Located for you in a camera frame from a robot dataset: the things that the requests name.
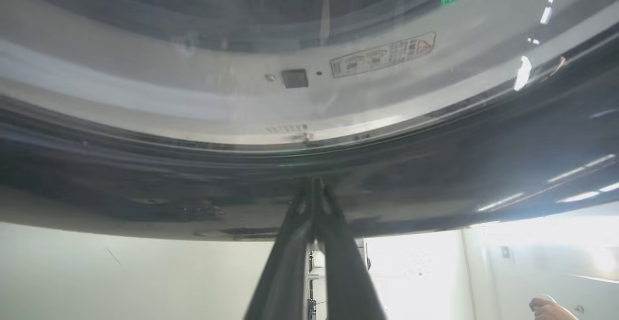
square button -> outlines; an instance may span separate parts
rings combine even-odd
[[[307,88],[310,86],[305,69],[284,70],[281,71],[281,77],[286,88]]]

white wall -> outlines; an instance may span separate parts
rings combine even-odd
[[[499,247],[490,248],[501,320],[533,320],[531,298],[548,294],[579,320],[616,319],[619,284],[540,269],[528,255],[531,247],[511,247],[515,262],[504,259]],[[574,311],[577,305],[584,313]]]
[[[389,320],[473,320],[460,231],[366,239]]]
[[[464,236],[476,320],[533,320],[529,302],[542,294],[580,320],[617,318],[619,263],[601,271],[591,253],[603,249],[619,262],[617,204],[466,230]],[[509,258],[501,247],[509,247]],[[584,313],[575,312],[577,306]]]
[[[0,223],[0,319],[240,320],[271,247]]]

sticker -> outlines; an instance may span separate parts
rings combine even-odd
[[[413,60],[429,54],[434,47],[435,38],[436,33],[427,33],[335,58],[331,60],[331,72],[334,78],[339,78],[384,69]]]

human hand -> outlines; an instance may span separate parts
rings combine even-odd
[[[533,298],[529,303],[531,311],[535,312],[535,320],[578,320],[574,314],[557,304],[557,302]]]

glossy black surface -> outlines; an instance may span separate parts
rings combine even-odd
[[[160,145],[94,126],[62,127],[62,119],[3,99],[0,181],[19,191],[2,189],[0,214],[86,232],[268,239],[308,175],[333,189],[356,236],[616,201],[619,190],[560,202],[619,182],[619,61],[616,41],[604,42],[616,31],[566,53],[569,64],[551,77],[473,115],[327,150],[253,155]]]

